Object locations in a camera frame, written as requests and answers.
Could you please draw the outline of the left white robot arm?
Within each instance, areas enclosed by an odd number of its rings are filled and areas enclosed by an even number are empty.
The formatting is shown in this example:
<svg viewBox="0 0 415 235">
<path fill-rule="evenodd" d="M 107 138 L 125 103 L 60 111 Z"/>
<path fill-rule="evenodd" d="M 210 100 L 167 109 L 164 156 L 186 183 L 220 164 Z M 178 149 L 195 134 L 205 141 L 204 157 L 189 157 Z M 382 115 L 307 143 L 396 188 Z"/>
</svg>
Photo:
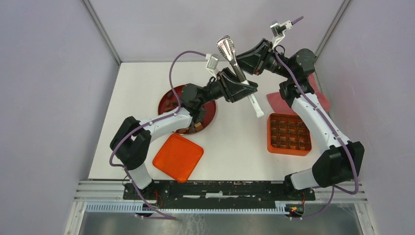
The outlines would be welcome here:
<svg viewBox="0 0 415 235">
<path fill-rule="evenodd" d="M 206 114 L 205 104 L 224 98 L 237 102 L 257 92 L 258 84 L 252 81 L 239 82 L 229 68 L 218 72 L 203 87 L 188 83 L 178 97 L 179 106 L 156 118 L 137 120 L 127 117 L 110 143 L 112 154 L 117 157 L 127 176 L 135 185 L 135 193 L 141 199 L 149 199 L 154 193 L 153 179 L 145 166 L 150 143 L 179 129 L 201 122 Z"/>
</svg>

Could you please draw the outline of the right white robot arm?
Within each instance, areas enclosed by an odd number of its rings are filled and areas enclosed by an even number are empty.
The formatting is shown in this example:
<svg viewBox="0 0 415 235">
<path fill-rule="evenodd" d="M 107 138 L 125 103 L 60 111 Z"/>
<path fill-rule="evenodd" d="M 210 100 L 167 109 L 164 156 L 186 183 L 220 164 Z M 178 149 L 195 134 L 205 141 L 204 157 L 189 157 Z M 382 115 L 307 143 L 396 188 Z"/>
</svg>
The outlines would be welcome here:
<svg viewBox="0 0 415 235">
<path fill-rule="evenodd" d="M 285 57 L 284 53 L 277 52 L 272 42 L 262 39 L 236 59 L 241 69 L 251 75 L 269 71 L 287 79 L 279 85 L 280 96 L 302 119 L 321 152 L 311 168 L 285 177 L 283 195 L 295 200 L 305 188 L 329 186 L 356 194 L 365 149 L 359 141 L 352 142 L 340 131 L 310 85 L 308 77 L 315 71 L 314 52 L 303 48 L 291 57 Z"/>
</svg>

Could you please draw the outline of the metal serving tongs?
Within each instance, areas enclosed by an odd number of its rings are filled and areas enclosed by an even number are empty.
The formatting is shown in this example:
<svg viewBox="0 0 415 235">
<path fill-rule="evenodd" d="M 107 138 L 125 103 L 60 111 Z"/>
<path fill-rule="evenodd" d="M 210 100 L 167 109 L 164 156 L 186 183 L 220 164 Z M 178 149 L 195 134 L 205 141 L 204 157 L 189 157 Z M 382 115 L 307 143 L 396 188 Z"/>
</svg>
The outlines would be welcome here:
<svg viewBox="0 0 415 235">
<path fill-rule="evenodd" d="M 217 48 L 220 52 L 220 54 L 229 62 L 232 69 L 235 72 L 236 77 L 238 78 L 239 82 L 245 87 L 249 85 L 248 80 L 246 79 L 243 71 L 241 70 L 240 66 L 237 63 L 236 59 L 236 52 L 233 40 L 230 38 L 229 35 L 225 35 L 222 38 L 220 38 L 217 43 Z M 262 111 L 260 105 L 257 102 L 257 99 L 254 95 L 255 91 L 250 91 L 250 94 L 246 96 L 246 98 L 250 101 L 252 107 L 255 110 L 256 116 L 262 117 L 264 116 L 264 112 Z"/>
</svg>

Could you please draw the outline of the orange compartment chocolate box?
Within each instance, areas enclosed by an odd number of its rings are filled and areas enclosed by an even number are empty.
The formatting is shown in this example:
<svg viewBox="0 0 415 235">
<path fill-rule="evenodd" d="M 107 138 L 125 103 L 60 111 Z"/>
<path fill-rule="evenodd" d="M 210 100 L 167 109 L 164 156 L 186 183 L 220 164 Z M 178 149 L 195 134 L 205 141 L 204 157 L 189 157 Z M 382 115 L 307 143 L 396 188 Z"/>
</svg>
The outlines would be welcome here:
<svg viewBox="0 0 415 235">
<path fill-rule="evenodd" d="M 306 156 L 312 150 L 310 131 L 297 115 L 272 113 L 267 120 L 267 150 L 273 154 Z"/>
</svg>

